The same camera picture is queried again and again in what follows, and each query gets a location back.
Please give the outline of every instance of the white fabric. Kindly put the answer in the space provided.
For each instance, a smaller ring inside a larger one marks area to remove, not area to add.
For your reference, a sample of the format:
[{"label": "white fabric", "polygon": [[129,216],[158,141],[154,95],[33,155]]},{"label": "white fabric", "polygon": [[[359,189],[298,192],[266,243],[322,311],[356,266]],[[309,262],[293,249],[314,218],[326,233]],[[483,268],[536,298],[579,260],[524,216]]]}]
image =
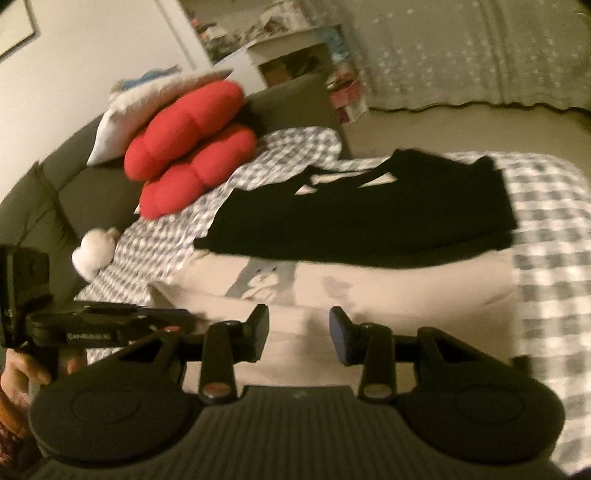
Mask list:
[{"label": "white fabric", "polygon": [[191,90],[223,80],[232,70],[177,73],[143,83],[118,95],[100,120],[87,165],[122,157],[138,130],[168,103]]},{"label": "white fabric", "polygon": [[[515,354],[512,256],[508,249],[436,267],[391,270],[197,251],[172,284],[155,281],[149,291],[155,307],[198,314],[201,331],[221,320],[244,321],[257,303],[269,306],[263,357],[255,365],[236,365],[240,387],[355,389],[361,369],[343,367],[330,339],[333,306],[343,307],[355,323],[380,323],[399,335],[438,327],[506,361]],[[185,389],[196,390],[199,369],[189,365]],[[402,368],[398,384],[403,390],[414,385],[411,369]]]}]

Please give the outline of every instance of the red cushion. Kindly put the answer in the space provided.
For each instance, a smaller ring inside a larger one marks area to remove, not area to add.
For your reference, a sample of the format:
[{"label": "red cushion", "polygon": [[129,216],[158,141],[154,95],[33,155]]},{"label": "red cushion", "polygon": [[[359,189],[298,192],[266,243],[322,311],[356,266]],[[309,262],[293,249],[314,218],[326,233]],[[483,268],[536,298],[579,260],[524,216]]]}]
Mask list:
[{"label": "red cushion", "polygon": [[191,166],[205,185],[215,188],[250,160],[255,148],[256,136],[250,128],[230,124],[197,150]]},{"label": "red cushion", "polygon": [[125,153],[125,173],[131,180],[156,178],[199,141],[225,127],[243,101],[242,88],[229,80],[186,93],[136,135]]},{"label": "red cushion", "polygon": [[228,125],[186,158],[172,164],[159,179],[146,182],[139,198],[140,215],[154,220],[188,207],[225,182],[237,167],[253,157],[255,149],[252,130]]}]

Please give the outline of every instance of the bed sheet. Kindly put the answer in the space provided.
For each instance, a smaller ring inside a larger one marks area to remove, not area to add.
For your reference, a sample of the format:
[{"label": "bed sheet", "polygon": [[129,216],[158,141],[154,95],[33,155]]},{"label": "bed sheet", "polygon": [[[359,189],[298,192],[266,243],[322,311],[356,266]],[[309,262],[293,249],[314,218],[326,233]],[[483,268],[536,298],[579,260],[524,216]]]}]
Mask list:
[{"label": "bed sheet", "polygon": [[[326,170],[364,170],[383,158],[339,161],[337,134],[319,127],[286,129],[261,139],[257,157],[224,185],[178,214],[140,219],[125,231],[113,263],[79,300],[148,304],[147,285],[170,282],[205,236],[233,188],[283,181],[308,164]],[[559,158],[535,153],[446,154],[462,162],[489,155],[503,169],[519,228],[514,232],[521,353],[534,376],[549,385],[566,409],[566,425],[553,460],[567,472],[591,464],[591,190],[582,172]],[[95,361],[108,351],[90,351]]]}]

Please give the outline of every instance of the white pillow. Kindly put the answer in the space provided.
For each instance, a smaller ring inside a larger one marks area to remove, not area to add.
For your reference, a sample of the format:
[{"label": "white pillow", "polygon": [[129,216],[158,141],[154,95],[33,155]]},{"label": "white pillow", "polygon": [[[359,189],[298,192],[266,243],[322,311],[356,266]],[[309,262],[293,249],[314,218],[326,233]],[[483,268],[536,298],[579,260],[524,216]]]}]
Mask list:
[{"label": "white pillow", "polygon": [[122,157],[138,130],[162,107],[195,88],[224,80],[231,73],[231,69],[177,73],[122,92],[100,120],[86,164],[98,165]]}]

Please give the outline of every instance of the sleeve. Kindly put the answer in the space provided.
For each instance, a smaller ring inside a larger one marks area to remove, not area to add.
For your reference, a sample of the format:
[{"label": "sleeve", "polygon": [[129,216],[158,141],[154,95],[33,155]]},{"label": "sleeve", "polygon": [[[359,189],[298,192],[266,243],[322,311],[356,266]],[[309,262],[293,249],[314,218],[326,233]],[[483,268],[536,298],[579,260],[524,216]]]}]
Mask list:
[{"label": "sleeve", "polygon": [[0,389],[0,466],[12,467],[26,438],[30,436],[27,419]]}]

